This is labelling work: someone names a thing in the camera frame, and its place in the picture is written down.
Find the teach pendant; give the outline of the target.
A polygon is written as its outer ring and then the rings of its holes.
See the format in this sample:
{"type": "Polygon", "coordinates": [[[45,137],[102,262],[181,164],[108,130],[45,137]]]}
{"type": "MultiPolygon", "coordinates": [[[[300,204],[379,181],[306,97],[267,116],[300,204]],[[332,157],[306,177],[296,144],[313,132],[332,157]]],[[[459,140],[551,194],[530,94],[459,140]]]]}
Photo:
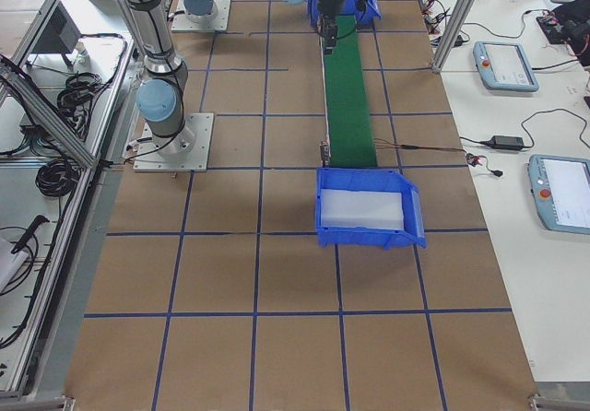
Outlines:
{"type": "Polygon", "coordinates": [[[520,44],[477,41],[473,47],[473,56],[485,88],[515,92],[538,91],[539,84],[520,44]]]}
{"type": "Polygon", "coordinates": [[[548,230],[589,234],[589,160],[534,154],[527,172],[537,214],[548,230]]]}

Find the teach pendant near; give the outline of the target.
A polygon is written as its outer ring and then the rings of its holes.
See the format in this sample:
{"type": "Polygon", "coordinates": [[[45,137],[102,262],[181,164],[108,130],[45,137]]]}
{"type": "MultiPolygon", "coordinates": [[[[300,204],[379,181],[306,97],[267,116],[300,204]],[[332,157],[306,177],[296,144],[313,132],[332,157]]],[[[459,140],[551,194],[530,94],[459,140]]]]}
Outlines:
{"type": "Polygon", "coordinates": [[[527,172],[537,214],[548,230],[589,234],[589,160],[534,154],[527,172]]]}

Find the blue bin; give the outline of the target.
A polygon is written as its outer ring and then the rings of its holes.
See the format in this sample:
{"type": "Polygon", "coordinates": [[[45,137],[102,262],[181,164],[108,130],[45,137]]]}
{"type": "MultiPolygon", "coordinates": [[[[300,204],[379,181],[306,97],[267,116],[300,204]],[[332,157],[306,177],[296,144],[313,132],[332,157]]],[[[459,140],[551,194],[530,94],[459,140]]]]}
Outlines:
{"type": "MultiPolygon", "coordinates": [[[[319,23],[318,0],[308,0],[307,14],[310,26],[316,26],[319,23]]],[[[382,17],[377,0],[345,0],[341,15],[354,16],[361,26],[370,24],[374,18],[382,17]]]]}
{"type": "Polygon", "coordinates": [[[391,169],[317,169],[314,223],[321,246],[427,246],[419,188],[391,169]]]}

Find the brown paper table cover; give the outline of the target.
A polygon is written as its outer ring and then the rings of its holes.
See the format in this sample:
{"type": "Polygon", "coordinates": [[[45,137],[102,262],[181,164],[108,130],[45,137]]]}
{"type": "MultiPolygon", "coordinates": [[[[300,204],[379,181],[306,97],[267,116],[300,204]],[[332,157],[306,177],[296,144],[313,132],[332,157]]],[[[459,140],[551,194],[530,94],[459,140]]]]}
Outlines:
{"type": "Polygon", "coordinates": [[[326,246],[319,41],[301,6],[232,0],[179,34],[204,173],[121,181],[65,391],[78,410],[525,410],[535,389],[416,0],[360,36],[378,163],[427,246],[326,246]]]}

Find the blue bin right side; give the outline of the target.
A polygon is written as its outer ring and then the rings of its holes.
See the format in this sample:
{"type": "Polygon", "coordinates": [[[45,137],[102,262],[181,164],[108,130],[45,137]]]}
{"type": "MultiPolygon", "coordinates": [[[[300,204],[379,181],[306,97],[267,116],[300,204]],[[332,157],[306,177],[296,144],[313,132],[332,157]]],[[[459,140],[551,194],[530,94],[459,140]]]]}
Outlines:
{"type": "Polygon", "coordinates": [[[427,246],[419,188],[391,169],[317,169],[314,223],[321,246],[427,246]]]}

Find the blue bin left side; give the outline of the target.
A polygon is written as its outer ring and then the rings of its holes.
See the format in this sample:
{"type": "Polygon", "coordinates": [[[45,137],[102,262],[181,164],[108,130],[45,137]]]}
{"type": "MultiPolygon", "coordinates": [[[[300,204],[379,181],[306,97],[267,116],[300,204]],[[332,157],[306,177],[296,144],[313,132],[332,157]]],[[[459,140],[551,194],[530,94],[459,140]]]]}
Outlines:
{"type": "MultiPolygon", "coordinates": [[[[310,26],[316,26],[319,23],[318,0],[308,0],[307,14],[310,26]]],[[[370,24],[374,18],[382,17],[377,0],[345,0],[341,15],[354,16],[361,26],[370,24]]]]}

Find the teach pendant far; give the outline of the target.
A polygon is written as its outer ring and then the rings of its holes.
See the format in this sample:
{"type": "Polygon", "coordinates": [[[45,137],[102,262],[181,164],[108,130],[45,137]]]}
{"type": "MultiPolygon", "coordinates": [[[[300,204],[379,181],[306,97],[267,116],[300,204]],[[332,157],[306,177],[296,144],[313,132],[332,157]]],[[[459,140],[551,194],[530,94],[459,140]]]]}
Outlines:
{"type": "Polygon", "coordinates": [[[473,47],[473,56],[485,88],[515,92],[538,91],[539,84],[520,44],[477,41],[473,47]]]}

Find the aluminium frame post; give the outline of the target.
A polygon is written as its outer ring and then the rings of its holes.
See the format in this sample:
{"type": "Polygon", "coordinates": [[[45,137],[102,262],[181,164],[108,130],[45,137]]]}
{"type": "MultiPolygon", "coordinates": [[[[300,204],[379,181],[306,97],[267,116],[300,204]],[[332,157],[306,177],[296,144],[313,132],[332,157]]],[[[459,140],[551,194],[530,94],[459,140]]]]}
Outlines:
{"type": "Polygon", "coordinates": [[[456,37],[459,30],[465,23],[466,17],[475,0],[457,0],[447,25],[445,26],[443,35],[439,41],[436,52],[433,56],[431,69],[434,73],[441,73],[443,66],[454,48],[456,37]]]}

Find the white foam pad right bin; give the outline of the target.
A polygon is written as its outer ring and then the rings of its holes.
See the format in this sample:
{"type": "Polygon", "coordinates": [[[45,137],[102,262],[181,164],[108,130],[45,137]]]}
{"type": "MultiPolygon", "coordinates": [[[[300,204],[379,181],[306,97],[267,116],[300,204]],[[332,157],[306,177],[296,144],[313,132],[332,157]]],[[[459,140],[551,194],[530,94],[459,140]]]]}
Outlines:
{"type": "Polygon", "coordinates": [[[404,228],[400,193],[323,189],[320,225],[332,228],[404,228]]]}

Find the black power adapter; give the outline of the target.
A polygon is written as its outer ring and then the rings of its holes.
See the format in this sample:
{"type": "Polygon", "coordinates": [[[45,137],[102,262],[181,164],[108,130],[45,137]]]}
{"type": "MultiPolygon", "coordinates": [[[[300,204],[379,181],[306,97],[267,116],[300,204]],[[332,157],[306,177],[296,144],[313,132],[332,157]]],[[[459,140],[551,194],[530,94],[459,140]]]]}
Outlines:
{"type": "Polygon", "coordinates": [[[490,145],[494,149],[520,151],[525,148],[525,143],[520,136],[495,135],[490,139],[490,145]]]}

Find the green conveyor belt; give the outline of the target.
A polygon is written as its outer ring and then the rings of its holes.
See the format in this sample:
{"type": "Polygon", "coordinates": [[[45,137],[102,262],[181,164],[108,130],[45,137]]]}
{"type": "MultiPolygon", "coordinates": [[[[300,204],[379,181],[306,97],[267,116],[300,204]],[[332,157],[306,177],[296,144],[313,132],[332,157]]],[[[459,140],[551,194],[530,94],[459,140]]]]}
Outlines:
{"type": "Polygon", "coordinates": [[[376,148],[365,90],[357,21],[351,15],[336,21],[336,47],[323,56],[329,165],[375,168],[376,148]]]}

